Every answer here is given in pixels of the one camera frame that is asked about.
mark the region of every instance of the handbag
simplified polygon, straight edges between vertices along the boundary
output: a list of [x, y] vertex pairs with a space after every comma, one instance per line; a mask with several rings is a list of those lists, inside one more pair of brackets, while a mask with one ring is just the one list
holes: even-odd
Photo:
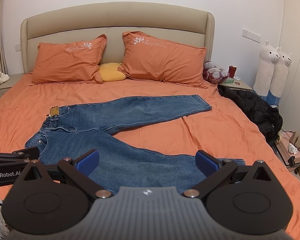
[[293, 135], [291, 136], [289, 142], [292, 143], [300, 151], [300, 133], [293, 132]]

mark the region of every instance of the jeans leg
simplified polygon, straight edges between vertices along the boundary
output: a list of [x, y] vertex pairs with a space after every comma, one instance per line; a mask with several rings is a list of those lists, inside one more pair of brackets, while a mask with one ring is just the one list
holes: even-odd
[[54, 129], [88, 131], [98, 129], [114, 134], [131, 127], [166, 122], [208, 111], [211, 106], [198, 95], [167, 97], [126, 97], [117, 100], [60, 107]]
[[120, 186], [169, 187], [179, 193], [191, 188], [205, 176], [190, 155], [164, 155], [130, 146], [97, 129], [84, 132], [47, 131], [47, 145], [40, 154], [45, 164], [55, 164], [64, 157], [75, 159], [90, 149], [98, 149], [99, 165], [89, 178], [117, 193]]

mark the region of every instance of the red thermos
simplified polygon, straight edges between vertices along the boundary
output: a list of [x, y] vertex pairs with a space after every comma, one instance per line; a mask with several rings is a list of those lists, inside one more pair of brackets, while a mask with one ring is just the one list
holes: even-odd
[[235, 71], [237, 70], [237, 67], [229, 66], [229, 77], [234, 77]]

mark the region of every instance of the blue gripper pad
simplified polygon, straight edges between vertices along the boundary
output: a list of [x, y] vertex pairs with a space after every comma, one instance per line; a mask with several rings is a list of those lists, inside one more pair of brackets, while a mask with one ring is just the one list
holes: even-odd
[[87, 155], [84, 159], [80, 160], [75, 168], [82, 174], [89, 176], [90, 173], [99, 165], [99, 152], [97, 150], [93, 151]]
[[206, 177], [220, 169], [219, 164], [212, 159], [214, 158], [208, 158], [199, 151], [195, 154], [195, 165]]

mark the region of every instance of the orange bedsheet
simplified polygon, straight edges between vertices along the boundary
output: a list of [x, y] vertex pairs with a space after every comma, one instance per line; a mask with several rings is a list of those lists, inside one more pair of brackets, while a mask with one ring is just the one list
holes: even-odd
[[[242, 158], [247, 165], [257, 159], [265, 160], [293, 203], [293, 217], [286, 232], [300, 239], [299, 180], [287, 171], [258, 127], [234, 102], [221, 97], [216, 85], [206, 85], [207, 89], [200, 89], [130, 79], [104, 84], [31, 85], [31, 74], [26, 74], [0, 98], [0, 152], [24, 148], [53, 106], [104, 102], [128, 96], [198, 94], [212, 106], [212, 111], [125, 130], [114, 136], [132, 146], [167, 155], [195, 155], [202, 149], [217, 158]], [[0, 187], [0, 198], [5, 198], [10, 187]]]

